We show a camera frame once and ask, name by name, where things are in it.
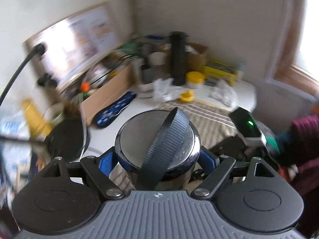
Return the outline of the crumpled tissue near charger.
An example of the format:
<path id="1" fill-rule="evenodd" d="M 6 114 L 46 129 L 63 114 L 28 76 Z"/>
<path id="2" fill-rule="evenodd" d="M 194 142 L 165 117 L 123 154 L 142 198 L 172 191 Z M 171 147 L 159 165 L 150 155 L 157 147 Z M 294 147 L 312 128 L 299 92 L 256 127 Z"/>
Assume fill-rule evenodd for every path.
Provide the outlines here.
<path id="1" fill-rule="evenodd" d="M 175 100 L 182 93 L 182 88 L 172 84 L 173 79 L 157 79 L 153 84 L 153 100 L 158 103 Z"/>

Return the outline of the orange cap green bottle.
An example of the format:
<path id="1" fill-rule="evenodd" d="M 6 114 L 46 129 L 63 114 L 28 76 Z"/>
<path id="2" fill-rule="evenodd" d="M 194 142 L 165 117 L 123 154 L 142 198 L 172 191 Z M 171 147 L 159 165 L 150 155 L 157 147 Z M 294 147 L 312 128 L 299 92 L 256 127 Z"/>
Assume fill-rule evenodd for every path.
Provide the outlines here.
<path id="1" fill-rule="evenodd" d="M 89 91 L 90 91 L 90 83 L 89 82 L 81 83 L 80 92 L 81 92 L 83 100 L 87 99 L 90 96 Z"/>

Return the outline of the black tall thermos bottle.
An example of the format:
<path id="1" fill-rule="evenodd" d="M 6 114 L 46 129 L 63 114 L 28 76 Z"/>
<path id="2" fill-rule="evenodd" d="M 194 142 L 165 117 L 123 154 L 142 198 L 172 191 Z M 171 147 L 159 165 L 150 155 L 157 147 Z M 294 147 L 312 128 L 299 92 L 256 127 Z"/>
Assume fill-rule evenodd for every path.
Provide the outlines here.
<path id="1" fill-rule="evenodd" d="M 187 66 L 187 35 L 184 32 L 173 31 L 170 33 L 171 55 L 170 67 L 173 84 L 183 86 L 185 84 Z"/>

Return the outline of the stainless steel thermos container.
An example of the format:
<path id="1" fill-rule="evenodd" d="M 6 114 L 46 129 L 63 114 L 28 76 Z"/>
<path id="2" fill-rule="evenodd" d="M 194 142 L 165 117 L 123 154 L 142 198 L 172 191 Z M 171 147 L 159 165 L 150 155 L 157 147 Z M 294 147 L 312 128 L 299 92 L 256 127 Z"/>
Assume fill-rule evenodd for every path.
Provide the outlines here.
<path id="1" fill-rule="evenodd" d="M 179 190 L 189 182 L 201 139 L 180 108 L 150 110 L 118 131 L 115 153 L 135 190 Z"/>

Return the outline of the white ceramic cup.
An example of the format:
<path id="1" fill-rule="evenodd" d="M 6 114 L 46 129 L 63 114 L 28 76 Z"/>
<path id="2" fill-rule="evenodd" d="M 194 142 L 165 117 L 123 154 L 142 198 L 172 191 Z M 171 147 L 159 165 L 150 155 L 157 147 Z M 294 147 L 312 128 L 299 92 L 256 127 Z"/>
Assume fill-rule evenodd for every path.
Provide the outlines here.
<path id="1" fill-rule="evenodd" d="M 51 127 L 57 126 L 64 120 L 64 104 L 53 104 L 43 116 L 44 120 L 50 124 Z"/>

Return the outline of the striped beige table towel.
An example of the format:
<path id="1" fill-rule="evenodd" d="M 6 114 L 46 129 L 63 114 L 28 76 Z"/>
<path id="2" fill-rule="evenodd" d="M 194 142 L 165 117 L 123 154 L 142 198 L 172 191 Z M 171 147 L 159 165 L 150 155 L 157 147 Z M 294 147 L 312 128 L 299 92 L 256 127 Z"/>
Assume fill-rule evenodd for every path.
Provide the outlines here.
<path id="1" fill-rule="evenodd" d="M 207 149 L 213 148 L 228 136 L 237 134 L 237 129 L 228 117 L 228 111 L 194 101 L 183 104 L 179 101 L 162 103 L 158 110 L 171 110 L 180 107 L 199 131 L 201 143 Z"/>

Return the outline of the wet wipes plastic pack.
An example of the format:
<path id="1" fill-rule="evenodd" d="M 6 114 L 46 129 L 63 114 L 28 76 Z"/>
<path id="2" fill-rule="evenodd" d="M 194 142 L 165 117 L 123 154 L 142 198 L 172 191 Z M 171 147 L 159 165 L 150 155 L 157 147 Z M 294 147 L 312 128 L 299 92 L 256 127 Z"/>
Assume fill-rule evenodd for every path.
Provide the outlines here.
<path id="1" fill-rule="evenodd" d="M 19 109 L 1 109 L 1 135 L 14 139 L 29 138 L 24 113 Z M 29 146 L 22 142 L 1 140 L 1 153 L 5 156 L 21 156 L 29 153 Z"/>

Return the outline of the crumpled tissue near tin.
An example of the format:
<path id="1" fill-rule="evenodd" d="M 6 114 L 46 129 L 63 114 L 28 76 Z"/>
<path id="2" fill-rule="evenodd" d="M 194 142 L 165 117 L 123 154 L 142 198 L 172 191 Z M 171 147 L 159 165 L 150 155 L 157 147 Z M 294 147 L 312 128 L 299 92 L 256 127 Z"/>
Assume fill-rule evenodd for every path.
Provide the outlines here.
<path id="1" fill-rule="evenodd" d="M 210 97 L 218 100 L 226 107 L 235 107 L 238 103 L 235 89 L 222 79 L 211 89 Z"/>

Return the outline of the yellow cylindrical canister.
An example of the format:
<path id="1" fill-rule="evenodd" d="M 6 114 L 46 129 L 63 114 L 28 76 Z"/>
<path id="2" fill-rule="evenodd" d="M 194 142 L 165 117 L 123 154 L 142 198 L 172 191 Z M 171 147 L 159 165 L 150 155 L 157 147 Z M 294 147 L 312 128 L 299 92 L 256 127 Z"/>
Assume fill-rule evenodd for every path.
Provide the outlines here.
<path id="1" fill-rule="evenodd" d="M 21 102 L 24 116 L 29 126 L 32 138 L 45 140 L 52 131 L 52 127 L 47 123 L 32 99 L 24 99 Z"/>

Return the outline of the yellow lid cream jar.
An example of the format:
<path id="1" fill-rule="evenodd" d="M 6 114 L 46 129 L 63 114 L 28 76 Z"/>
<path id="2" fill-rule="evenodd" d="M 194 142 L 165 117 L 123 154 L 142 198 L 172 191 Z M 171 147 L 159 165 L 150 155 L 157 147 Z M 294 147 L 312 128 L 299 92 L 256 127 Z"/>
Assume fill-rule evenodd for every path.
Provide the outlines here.
<path id="1" fill-rule="evenodd" d="M 197 72 L 197 71 L 190 71 L 186 74 L 186 84 L 187 87 L 192 89 L 201 88 L 205 81 L 205 75 Z"/>

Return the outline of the black charger adapter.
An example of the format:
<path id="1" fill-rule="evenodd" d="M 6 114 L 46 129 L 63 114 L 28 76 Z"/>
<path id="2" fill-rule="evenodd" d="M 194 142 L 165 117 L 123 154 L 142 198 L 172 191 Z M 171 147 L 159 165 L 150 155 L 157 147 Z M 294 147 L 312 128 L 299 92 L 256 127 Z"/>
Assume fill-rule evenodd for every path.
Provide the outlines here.
<path id="1" fill-rule="evenodd" d="M 143 65 L 141 68 L 142 73 L 142 83 L 149 84 L 152 83 L 155 79 L 155 71 L 153 68 Z"/>

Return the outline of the clear jar white lid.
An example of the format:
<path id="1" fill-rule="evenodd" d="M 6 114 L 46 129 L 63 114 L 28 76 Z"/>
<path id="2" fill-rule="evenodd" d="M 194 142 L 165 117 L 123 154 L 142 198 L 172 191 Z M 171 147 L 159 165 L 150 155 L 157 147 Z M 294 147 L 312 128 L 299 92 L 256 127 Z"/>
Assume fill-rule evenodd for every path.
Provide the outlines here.
<path id="1" fill-rule="evenodd" d="M 164 52 L 153 52 L 148 55 L 148 61 L 150 66 L 158 67 L 165 64 L 166 54 Z"/>

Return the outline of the long cardboard box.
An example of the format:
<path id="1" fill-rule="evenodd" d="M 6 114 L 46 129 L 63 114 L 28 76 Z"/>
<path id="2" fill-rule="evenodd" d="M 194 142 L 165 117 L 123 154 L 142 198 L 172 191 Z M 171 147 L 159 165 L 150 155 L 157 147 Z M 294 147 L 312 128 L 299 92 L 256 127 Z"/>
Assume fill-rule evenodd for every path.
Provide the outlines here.
<path id="1" fill-rule="evenodd" d="M 133 84 L 132 64 L 128 63 L 116 76 L 80 104 L 85 123 L 91 126 L 94 116 L 119 99 Z"/>

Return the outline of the yellow tin box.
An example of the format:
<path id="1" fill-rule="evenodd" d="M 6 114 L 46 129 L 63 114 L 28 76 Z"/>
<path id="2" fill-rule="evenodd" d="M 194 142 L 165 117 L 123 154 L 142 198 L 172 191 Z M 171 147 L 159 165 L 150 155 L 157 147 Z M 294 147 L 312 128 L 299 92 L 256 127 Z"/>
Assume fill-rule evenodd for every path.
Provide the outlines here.
<path id="1" fill-rule="evenodd" d="M 213 59 L 207 59 L 205 64 L 201 66 L 201 72 L 206 76 L 206 79 L 224 80 L 230 86 L 235 82 L 242 80 L 243 71 L 242 65 L 239 66 L 222 63 Z"/>

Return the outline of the small cardboard box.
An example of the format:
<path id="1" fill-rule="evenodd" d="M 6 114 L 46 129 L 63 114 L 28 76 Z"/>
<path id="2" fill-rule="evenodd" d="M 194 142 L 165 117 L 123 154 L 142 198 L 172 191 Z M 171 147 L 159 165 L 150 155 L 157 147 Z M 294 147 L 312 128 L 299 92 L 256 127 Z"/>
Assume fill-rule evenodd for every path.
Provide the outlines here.
<path id="1" fill-rule="evenodd" d="M 187 51 L 187 70 L 200 72 L 202 66 L 206 64 L 208 47 L 198 43 L 188 43 Z"/>

